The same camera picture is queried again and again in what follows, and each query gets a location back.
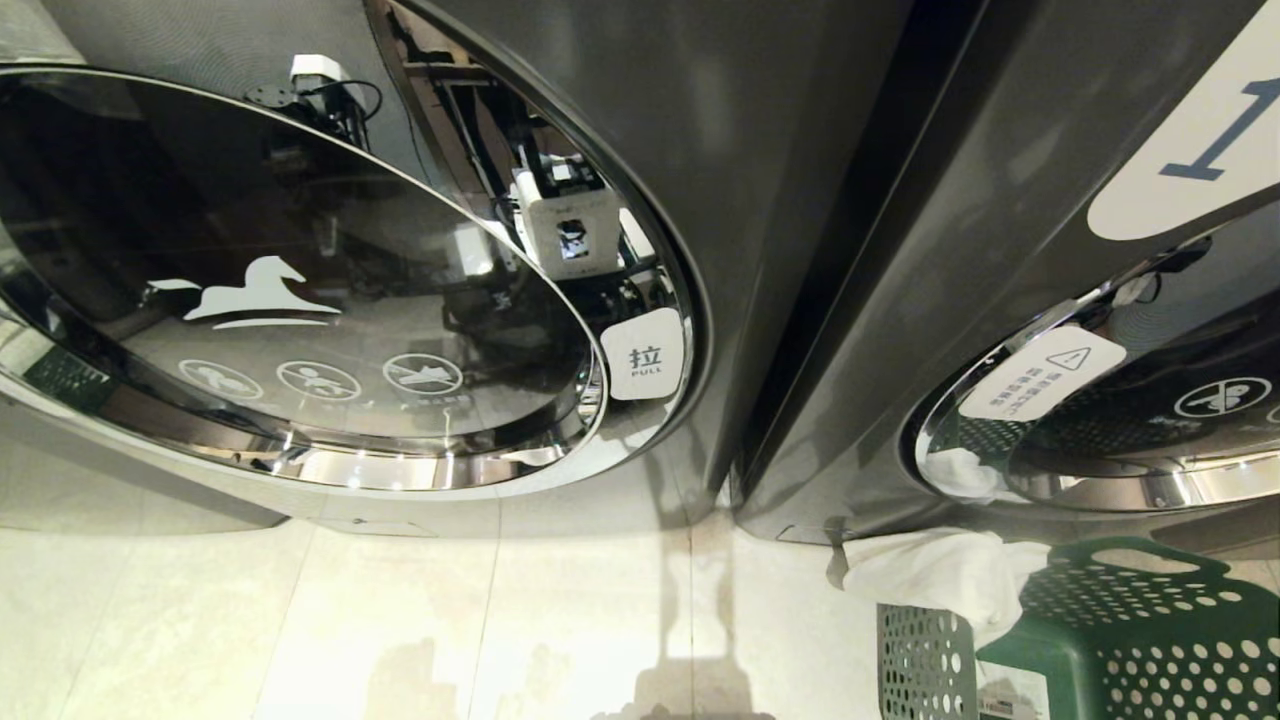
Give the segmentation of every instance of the front-load washer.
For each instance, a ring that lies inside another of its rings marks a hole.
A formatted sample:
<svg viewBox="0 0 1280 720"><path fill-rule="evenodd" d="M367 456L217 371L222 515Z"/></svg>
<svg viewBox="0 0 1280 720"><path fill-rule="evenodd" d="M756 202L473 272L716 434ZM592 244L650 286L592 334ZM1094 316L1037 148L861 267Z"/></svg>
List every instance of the front-load washer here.
<svg viewBox="0 0 1280 720"><path fill-rule="evenodd" d="M44 9L84 64L0 70L4 391L438 536L710 509L910 8Z"/></svg>
<svg viewBox="0 0 1280 720"><path fill-rule="evenodd" d="M923 131L868 133L910 160L841 201L865 242L759 409L737 521L1066 542L1221 512L1280 555L1280 1L992 1L965 33Z"/></svg>

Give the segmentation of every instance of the green laundry basket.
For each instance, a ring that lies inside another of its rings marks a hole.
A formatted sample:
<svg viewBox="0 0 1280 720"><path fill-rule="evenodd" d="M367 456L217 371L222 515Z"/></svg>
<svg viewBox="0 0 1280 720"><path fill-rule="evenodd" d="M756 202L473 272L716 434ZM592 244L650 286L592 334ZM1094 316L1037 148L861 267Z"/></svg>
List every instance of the green laundry basket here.
<svg viewBox="0 0 1280 720"><path fill-rule="evenodd" d="M1094 559L1106 550L1196 569ZM1280 598L1228 570L1140 538L1055 548L1023 589L1021 620L977 660L1043 676L1052 720L1280 720ZM1036 717L1027 715L1034 702L1012 707L978 693L963 619L893 606L881 606L879 619L884 720Z"/></svg>

